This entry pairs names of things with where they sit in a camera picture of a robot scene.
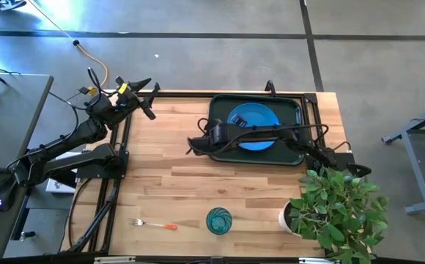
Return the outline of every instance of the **green plant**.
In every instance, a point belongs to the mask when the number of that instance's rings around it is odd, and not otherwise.
[[[383,239],[382,230],[387,228],[388,199],[374,197],[379,186],[364,183],[348,171],[328,168],[319,175],[308,170],[299,182],[304,184],[305,192],[298,199],[290,199],[291,231],[303,239],[318,240],[331,252],[327,256],[330,259],[351,263],[356,257],[360,263],[370,263],[375,256],[368,249],[373,252],[373,246]]]

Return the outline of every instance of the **blue glass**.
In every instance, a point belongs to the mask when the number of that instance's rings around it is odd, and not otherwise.
[[[214,208],[206,216],[206,225],[212,233],[223,235],[232,226],[232,216],[224,208]]]
[[[239,115],[241,116],[247,124],[246,128],[250,128],[254,125],[256,126],[266,126],[266,125],[279,125],[279,119],[274,114],[273,110],[262,105],[261,103],[243,103],[234,110],[232,110],[227,118],[229,124],[233,124],[233,117]],[[239,146],[252,151],[260,151],[271,147],[274,144],[274,141],[271,142],[253,142],[253,143],[240,143]]]

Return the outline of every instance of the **yellow cable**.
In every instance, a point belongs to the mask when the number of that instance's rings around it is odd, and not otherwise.
[[[56,25],[56,23],[54,23],[47,15],[45,15],[45,13],[37,7],[37,5],[35,5],[31,0],[29,0],[30,4],[32,4],[32,6],[35,7],[36,10],[38,10],[38,12],[40,12],[44,17],[46,17],[46,19],[48,19],[48,21],[50,21],[55,27],[57,27],[59,29],[59,31],[61,31],[63,34],[65,34],[67,37],[69,37],[71,40],[75,40],[74,38],[72,38],[65,30],[63,30],[62,28],[60,28],[58,25]],[[103,69],[105,70],[105,78],[102,81],[101,86],[103,86],[105,84],[105,82],[107,81],[108,78],[108,68],[105,66],[105,64],[103,64],[103,62],[101,62],[99,59],[93,57],[92,55],[90,55],[84,48],[82,48],[81,44],[76,44],[76,46],[79,48],[79,50],[82,51],[83,54],[85,54],[87,57],[89,57],[90,59],[94,60],[95,62],[97,62],[98,64],[102,65]]]

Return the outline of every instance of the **fork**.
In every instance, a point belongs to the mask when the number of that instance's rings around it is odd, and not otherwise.
[[[130,220],[130,224],[135,226],[141,226],[145,224],[145,225],[150,225],[153,227],[163,227],[170,230],[177,230],[176,224],[151,224],[146,221],[142,221],[141,219],[132,219],[132,218],[129,218],[129,220]]]

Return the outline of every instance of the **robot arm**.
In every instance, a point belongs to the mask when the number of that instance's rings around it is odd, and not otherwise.
[[[348,169],[351,173],[363,177],[371,172],[370,168],[348,162],[339,162],[338,153],[333,149],[322,148],[312,139],[311,128],[315,125],[274,125],[243,128],[235,124],[209,121],[203,137],[188,138],[188,144],[195,155],[211,155],[238,147],[243,142],[263,142],[281,140],[286,146],[302,154],[311,156],[313,168],[330,167],[337,170]]]
[[[117,77],[118,99],[114,105],[111,104],[109,98],[112,95],[101,94],[93,97],[86,103],[86,113],[89,115],[89,119],[81,123],[73,133],[67,136],[61,135],[59,139],[41,144],[19,158],[12,168],[18,185],[35,186],[43,183],[51,175],[90,164],[103,166],[115,164],[117,155],[109,144],[102,144],[90,153],[63,158],[58,161],[51,160],[75,147],[95,143],[106,138],[108,133],[106,127],[115,128],[137,108],[143,109],[151,120],[155,119],[155,115],[150,109],[154,97],[160,90],[159,84],[156,83],[155,89],[143,100],[136,95],[150,80],[148,78],[136,83],[125,83],[120,77]]]

